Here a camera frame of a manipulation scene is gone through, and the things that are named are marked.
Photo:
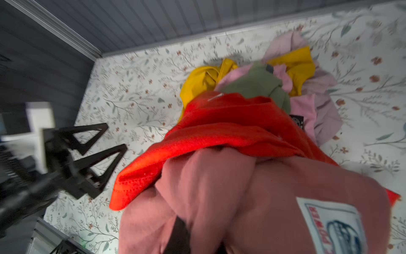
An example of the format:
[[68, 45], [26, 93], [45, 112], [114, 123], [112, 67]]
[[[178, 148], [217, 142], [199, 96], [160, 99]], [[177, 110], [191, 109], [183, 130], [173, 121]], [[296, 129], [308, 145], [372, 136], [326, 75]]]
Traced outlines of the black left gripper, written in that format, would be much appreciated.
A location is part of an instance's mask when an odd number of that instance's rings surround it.
[[[108, 130], [107, 123], [45, 129], [39, 142], [22, 136], [1, 140], [1, 234], [56, 200], [61, 191], [75, 199], [97, 198], [128, 148], [125, 144], [85, 155]], [[102, 174], [94, 166], [113, 157]]]

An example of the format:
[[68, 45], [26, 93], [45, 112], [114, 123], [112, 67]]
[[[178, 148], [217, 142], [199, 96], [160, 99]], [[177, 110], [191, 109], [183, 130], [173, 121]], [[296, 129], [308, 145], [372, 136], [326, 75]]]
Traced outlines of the light pink cloth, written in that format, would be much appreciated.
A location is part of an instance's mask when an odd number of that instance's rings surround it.
[[271, 42], [262, 61], [282, 80], [290, 93], [291, 114], [303, 117], [311, 140], [318, 146], [331, 140], [343, 125], [327, 92], [337, 81], [312, 58], [308, 41], [299, 32], [284, 33]]

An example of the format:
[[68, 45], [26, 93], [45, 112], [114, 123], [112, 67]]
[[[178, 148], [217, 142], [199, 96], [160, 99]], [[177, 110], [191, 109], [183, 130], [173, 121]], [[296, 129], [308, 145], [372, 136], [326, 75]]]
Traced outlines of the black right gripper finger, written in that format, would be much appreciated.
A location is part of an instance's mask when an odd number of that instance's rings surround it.
[[179, 217], [176, 217], [163, 254], [190, 254], [190, 233], [184, 221]]

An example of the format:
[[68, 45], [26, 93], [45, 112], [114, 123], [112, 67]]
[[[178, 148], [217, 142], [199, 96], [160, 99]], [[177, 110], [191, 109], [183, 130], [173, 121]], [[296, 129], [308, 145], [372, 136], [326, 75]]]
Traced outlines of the red cloth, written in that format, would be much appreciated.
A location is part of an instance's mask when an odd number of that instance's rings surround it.
[[114, 211], [149, 186], [181, 215], [243, 201], [298, 209], [301, 198], [390, 209], [398, 194], [348, 173], [325, 155], [269, 98], [207, 92], [181, 122], [121, 171]]

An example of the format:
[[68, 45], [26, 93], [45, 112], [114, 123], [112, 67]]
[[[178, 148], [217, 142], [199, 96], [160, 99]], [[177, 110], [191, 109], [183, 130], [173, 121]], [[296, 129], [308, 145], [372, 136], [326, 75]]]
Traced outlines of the yellow cloth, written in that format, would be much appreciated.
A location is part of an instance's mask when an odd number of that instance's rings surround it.
[[217, 91], [216, 86], [224, 77], [228, 77], [229, 73], [239, 68], [246, 70], [250, 66], [252, 65], [239, 67], [233, 60], [225, 58], [220, 66], [196, 68], [191, 72], [181, 88], [180, 98], [183, 107], [186, 108], [192, 100], [202, 93]]

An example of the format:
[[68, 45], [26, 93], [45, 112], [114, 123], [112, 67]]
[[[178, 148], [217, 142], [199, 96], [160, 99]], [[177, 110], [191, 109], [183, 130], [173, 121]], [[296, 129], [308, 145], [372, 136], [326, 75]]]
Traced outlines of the dusty pink patched cloth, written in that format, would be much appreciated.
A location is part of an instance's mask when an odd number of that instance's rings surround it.
[[391, 208], [359, 211], [302, 197], [296, 210], [243, 201], [181, 215], [153, 186], [124, 210], [119, 253], [162, 254], [176, 217], [186, 224], [193, 254], [384, 254]]

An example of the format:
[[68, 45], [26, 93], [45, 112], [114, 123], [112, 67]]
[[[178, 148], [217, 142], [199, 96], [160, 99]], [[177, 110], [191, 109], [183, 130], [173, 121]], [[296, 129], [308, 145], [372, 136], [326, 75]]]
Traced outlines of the olive green cloth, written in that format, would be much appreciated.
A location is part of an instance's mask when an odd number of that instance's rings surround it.
[[239, 68], [229, 73], [216, 86], [216, 90], [224, 94], [238, 93], [244, 98], [271, 98], [279, 108], [290, 114], [289, 93], [283, 89], [283, 81], [278, 74], [285, 74], [284, 66], [255, 63], [249, 69]]

